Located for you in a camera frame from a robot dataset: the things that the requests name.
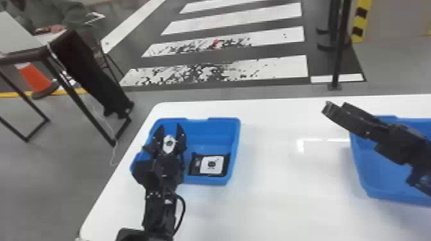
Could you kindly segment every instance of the yellow and black striped post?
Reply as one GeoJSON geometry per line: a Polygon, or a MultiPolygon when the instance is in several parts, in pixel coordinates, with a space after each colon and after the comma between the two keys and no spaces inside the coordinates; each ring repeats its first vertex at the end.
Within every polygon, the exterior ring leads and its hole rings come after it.
{"type": "Polygon", "coordinates": [[[351,31],[351,41],[353,43],[360,43],[364,39],[371,5],[373,5],[373,0],[357,0],[353,29],[351,31]]]}

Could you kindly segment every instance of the white cable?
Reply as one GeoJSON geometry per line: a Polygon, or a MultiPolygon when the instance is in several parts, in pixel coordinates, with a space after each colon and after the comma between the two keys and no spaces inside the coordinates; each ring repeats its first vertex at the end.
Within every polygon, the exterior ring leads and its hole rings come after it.
{"type": "MultiPolygon", "coordinates": [[[[51,56],[54,58],[55,62],[60,66],[60,68],[63,70],[62,72],[67,73],[65,66],[63,65],[63,63],[57,58],[57,55],[55,55],[54,51],[51,49],[51,46],[49,45],[49,43],[46,45],[49,52],[51,53],[51,56]]],[[[69,83],[69,80],[63,76],[63,74],[60,74],[60,77],[64,77],[64,81],[66,83],[69,83]]],[[[87,102],[88,105],[91,106],[91,111],[93,112],[93,115],[96,116],[96,118],[98,118],[99,120],[103,121],[105,123],[105,125],[108,127],[108,129],[111,131],[111,135],[112,137],[115,138],[115,131],[112,128],[112,126],[109,124],[109,122],[103,118],[99,112],[97,112],[96,107],[91,103],[91,101],[89,101],[85,95],[82,95],[82,99],[84,100],[84,102],[87,102]]],[[[115,138],[115,146],[112,148],[112,155],[111,155],[111,160],[109,161],[109,166],[111,167],[115,167],[116,165],[118,165],[119,163],[113,163],[115,155],[117,154],[117,146],[118,146],[118,140],[115,138]]]]}

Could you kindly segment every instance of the person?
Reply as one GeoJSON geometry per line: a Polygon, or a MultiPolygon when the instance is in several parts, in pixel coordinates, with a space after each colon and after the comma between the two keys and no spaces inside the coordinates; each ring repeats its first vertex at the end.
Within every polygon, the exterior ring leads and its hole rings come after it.
{"type": "Polygon", "coordinates": [[[121,87],[105,74],[94,58],[94,38],[85,24],[88,11],[75,0],[0,0],[2,6],[30,33],[68,30],[63,44],[53,46],[67,73],[105,108],[105,117],[117,113],[126,118],[134,107],[121,87]]]}
{"type": "Polygon", "coordinates": [[[88,11],[75,0],[3,0],[1,4],[30,33],[37,29],[58,33],[63,29],[79,29],[88,11]]]}

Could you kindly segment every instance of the table surface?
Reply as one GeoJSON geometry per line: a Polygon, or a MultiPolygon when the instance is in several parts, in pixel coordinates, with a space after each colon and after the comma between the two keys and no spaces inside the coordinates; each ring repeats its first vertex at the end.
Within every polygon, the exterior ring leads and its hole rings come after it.
{"type": "Polygon", "coordinates": [[[91,209],[80,238],[109,241],[121,228],[141,229],[145,190],[129,166],[157,119],[238,117],[241,135],[230,182],[178,187],[187,211],[175,240],[429,240],[431,208],[366,195],[348,132],[320,113],[326,100],[376,115],[431,117],[431,95],[158,104],[91,209]]]}

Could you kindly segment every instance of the blue bin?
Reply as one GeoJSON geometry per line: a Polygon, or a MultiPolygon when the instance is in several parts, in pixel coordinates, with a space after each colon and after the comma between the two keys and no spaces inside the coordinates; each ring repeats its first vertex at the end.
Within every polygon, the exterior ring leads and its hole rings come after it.
{"type": "MultiPolygon", "coordinates": [[[[239,132],[241,122],[238,118],[209,118],[205,120],[189,120],[186,118],[158,119],[151,130],[146,144],[150,143],[154,132],[160,125],[164,125],[165,135],[175,137],[176,125],[180,124],[187,136],[187,150],[184,153],[185,172],[184,183],[204,185],[225,185],[229,181],[238,150],[239,132]],[[190,176],[189,164],[192,153],[221,154],[230,153],[228,172],[223,177],[190,176]]],[[[145,151],[138,153],[133,160],[130,170],[133,170],[135,162],[148,160],[149,155],[145,151]]]]}
{"type": "MultiPolygon", "coordinates": [[[[431,119],[399,119],[395,116],[379,117],[388,123],[401,123],[431,137],[431,119]]],[[[431,206],[431,197],[406,184],[411,167],[398,165],[374,151],[375,142],[350,134],[351,149],[360,184],[368,196],[431,206]]]]}

